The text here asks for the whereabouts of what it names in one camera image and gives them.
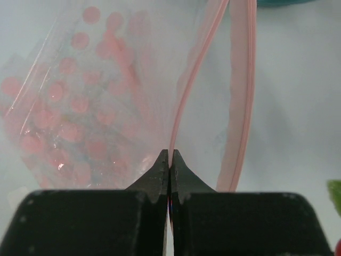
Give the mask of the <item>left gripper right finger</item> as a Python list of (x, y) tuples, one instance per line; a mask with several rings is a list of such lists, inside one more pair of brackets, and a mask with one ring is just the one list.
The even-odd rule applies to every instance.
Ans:
[(219, 193), (173, 153), (169, 215), (175, 255), (340, 255), (300, 194)]

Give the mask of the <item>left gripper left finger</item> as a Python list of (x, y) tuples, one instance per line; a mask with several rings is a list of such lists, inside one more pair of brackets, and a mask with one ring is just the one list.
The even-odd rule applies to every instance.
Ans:
[(19, 204), (1, 255), (165, 255), (168, 151), (124, 190), (36, 190)]

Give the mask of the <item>clear zip bag pink zipper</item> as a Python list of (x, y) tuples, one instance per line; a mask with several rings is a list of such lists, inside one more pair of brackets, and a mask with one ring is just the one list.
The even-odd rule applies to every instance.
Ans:
[[(1, 70), (14, 58), (26, 59), (71, 2), (1, 1)], [(210, 187), (234, 191), (253, 105), (256, 2), (108, 2), (133, 12), (134, 83), (147, 108), (139, 135), (146, 167), (138, 178), (163, 149), (178, 150)], [(1, 132), (2, 233), (23, 198), (43, 189), (5, 179), (23, 169), (8, 145)]]

